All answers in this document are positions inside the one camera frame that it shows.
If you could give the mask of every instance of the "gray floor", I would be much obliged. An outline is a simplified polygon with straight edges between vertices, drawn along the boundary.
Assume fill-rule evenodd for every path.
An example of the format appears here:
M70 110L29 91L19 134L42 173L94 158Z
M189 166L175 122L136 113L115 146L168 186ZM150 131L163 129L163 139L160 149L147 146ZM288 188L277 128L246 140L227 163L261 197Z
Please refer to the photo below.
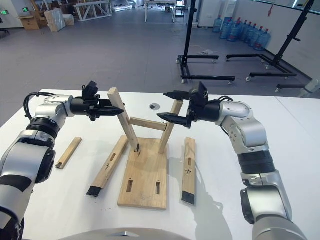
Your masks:
M41 89L80 90L92 80L101 91L118 87L121 92L164 93L188 91L196 81L181 84L176 58L183 53L186 24L170 13L153 8L144 23L144 10L116 12L112 17L76 22L60 32L48 28L36 31L11 30L0 39L0 126L19 108L25 96ZM192 31L190 54L216 51L220 59L189 61L195 75L236 76L236 81L204 81L210 94L295 97L298 90L275 93L278 83L303 83L298 77L255 78L245 82L250 72L266 72L258 59L225 62L225 54L253 53L242 42L218 38L211 29Z

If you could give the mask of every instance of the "window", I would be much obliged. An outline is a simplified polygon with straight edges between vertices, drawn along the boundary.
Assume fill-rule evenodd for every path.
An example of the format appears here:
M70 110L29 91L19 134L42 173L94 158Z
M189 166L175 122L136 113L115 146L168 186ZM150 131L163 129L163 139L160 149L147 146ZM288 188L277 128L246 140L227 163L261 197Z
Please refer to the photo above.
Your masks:
M303 10L309 0L251 0L255 2L274 4L280 7ZM311 13L320 14L320 0L314 0L310 10Z

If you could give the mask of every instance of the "white workbench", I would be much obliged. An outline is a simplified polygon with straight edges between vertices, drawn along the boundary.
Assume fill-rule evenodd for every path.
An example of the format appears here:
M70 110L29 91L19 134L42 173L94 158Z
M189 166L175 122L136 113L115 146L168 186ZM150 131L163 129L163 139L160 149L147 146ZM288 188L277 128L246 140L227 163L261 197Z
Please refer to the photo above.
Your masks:
M173 4L172 22L175 22L177 0L144 0L144 22L145 23L148 20L148 16L147 16L148 4Z
M44 90L56 94L80 96L81 91ZM156 113L169 112L173 100L159 93L120 93L130 117L161 121ZM320 236L320 171L319 138L314 139L301 124L299 110L308 128L319 126L319 111L308 112L308 100L270 96L231 96L249 104L255 117L268 134L270 152L293 210L293 221L309 240ZM294 102L297 108L285 107ZM34 110L42 97L30 101ZM319 106L320 100L312 102ZM152 111L149 105L160 104ZM186 115L188 101L182 107ZM0 129L0 154L10 146L28 125L19 110ZM159 138L161 132L134 126L136 135ZM97 198L86 193L119 137L124 134L116 116L101 117L91 122L86 116L68 118L56 139L56 161L74 137L83 140L63 170L53 168L51 177L37 184L25 214L25 239L56 240L82 232L105 228L155 228L180 234L191 240L249 240L252 226L242 214L240 190L244 188L240 166L228 137L213 123L199 121L191 129L175 126L168 142L167 210L150 210L117 205L120 187L129 155L127 147L109 184ZM196 203L181 202L184 139L196 139L198 168Z

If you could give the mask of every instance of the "metal stand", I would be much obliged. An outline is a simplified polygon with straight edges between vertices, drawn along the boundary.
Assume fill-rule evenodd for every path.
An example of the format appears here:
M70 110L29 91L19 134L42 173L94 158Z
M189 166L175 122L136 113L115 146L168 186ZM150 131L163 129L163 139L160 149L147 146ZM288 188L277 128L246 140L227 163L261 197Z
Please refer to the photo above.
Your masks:
M282 45L280 51L278 54L274 57L274 59L271 59L263 54L231 54L226 56L227 62L231 58L260 58L262 62L266 62L269 65L267 65L265 68L268 70L270 66L275 67L276 69L280 70L282 73L276 73L276 72L251 72L249 77L247 77L245 80L247 82L251 81L251 78L254 77L285 77L287 79L288 77L295 77L297 74L291 72L287 68L283 67L280 65L280 60L282 59L286 49L288 48L289 44L291 43L292 40L296 40L300 42L301 40L297 38L297 35L302 28L303 24L307 20L306 16L309 13L310 8L314 4L315 0L309 0L307 5L305 6L304 10L302 11L300 17L296 21L292 31L290 34L287 36L286 41Z
M196 0L191 0L191 8L190 8L190 14L189 14L189 20L188 20L188 29L186 33L186 40L185 40L185 46L184 46L184 54L179 55L176 63L180 64L181 69L181 78L182 83L185 83L185 80L227 80L229 81L229 84L231 84L236 77L235 76L205 76L205 75L191 75L190 70L188 67L188 59L213 59L212 63L215 63L216 59L219 58L219 56L216 55L210 55L210 56L201 56L201 55L188 55L189 52L189 45L190 45L190 37L191 37L191 31L192 31L192 24L194 19L194 14L197 12L196 10Z
M305 85L303 84L278 84L276 86L275 92L279 92L281 89L303 89Z

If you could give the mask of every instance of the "small round hole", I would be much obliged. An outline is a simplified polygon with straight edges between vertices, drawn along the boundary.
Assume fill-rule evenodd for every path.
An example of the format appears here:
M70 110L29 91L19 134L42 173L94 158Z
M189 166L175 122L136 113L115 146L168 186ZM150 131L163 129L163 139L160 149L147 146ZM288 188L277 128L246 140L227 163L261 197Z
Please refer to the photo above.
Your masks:
M152 103L149 105L149 108L152 110L152 111L157 111L160 109L160 105L157 104L157 103Z

